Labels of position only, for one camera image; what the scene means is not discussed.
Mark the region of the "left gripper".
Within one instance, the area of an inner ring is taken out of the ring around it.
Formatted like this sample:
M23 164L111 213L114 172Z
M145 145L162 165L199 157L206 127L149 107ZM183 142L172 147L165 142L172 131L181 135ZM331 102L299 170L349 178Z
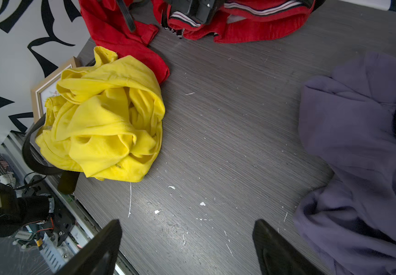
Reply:
M190 25L208 25L223 0L166 0L171 8L170 17L179 18Z

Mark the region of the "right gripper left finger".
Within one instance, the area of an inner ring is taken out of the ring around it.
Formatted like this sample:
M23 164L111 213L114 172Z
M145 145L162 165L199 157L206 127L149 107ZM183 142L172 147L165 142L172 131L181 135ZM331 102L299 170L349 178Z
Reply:
M122 228L119 220L109 222L58 272L58 275L112 275L119 253Z

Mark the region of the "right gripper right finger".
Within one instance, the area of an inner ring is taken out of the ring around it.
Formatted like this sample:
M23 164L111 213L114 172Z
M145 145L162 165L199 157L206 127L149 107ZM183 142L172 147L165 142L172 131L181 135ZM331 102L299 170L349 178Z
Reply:
M322 274L265 220L255 221L252 239L263 275Z

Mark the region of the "red trousers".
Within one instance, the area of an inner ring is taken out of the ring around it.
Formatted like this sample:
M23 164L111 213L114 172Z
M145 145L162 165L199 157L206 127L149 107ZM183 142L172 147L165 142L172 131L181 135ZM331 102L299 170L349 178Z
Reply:
M170 71L164 60L148 48L159 28L136 22L130 31L116 1L80 1L80 13L91 38L119 57L133 56L153 71L159 83ZM300 29L323 1L227 1L208 25L175 10L165 1L153 1L156 21L185 39L213 35L219 44L277 40Z

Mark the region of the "purple trousers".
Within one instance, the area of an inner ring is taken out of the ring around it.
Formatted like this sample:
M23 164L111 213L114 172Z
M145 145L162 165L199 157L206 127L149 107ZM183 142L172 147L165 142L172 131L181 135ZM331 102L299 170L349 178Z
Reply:
M396 58L368 52L301 91L304 149L333 170L294 214L335 275L396 275Z

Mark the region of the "yellow trousers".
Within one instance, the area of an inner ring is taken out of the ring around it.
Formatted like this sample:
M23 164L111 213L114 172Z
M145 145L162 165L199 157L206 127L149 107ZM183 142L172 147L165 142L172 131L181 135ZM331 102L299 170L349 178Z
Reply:
M63 71L35 142L53 166L88 178L139 182L157 158L165 106L151 69L95 47L95 65Z

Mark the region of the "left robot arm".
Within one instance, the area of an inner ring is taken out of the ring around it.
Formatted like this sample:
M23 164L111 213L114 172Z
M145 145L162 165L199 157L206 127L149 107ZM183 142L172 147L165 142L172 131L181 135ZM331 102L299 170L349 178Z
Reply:
M211 23L224 1L153 1L154 15L160 25L179 36L186 28L200 28ZM100 66L102 53L108 58L126 58L148 64L159 82L169 76L169 69L164 61L147 49L158 29L153 25L136 22L130 9L136 4L128 1L82 1L81 14L89 33L96 43L95 65ZM44 132L46 123L53 115L49 108L28 132L22 148L24 161L35 172L44 176L61 177L58 190L71 194L76 189L80 172L67 165L60 169L56 165L44 166L36 161L30 150L30 136L35 131ZM19 199L11 184L0 182L0 228L5 226L21 227L23 224L38 223L51 215L48 199L34 199L31 204Z

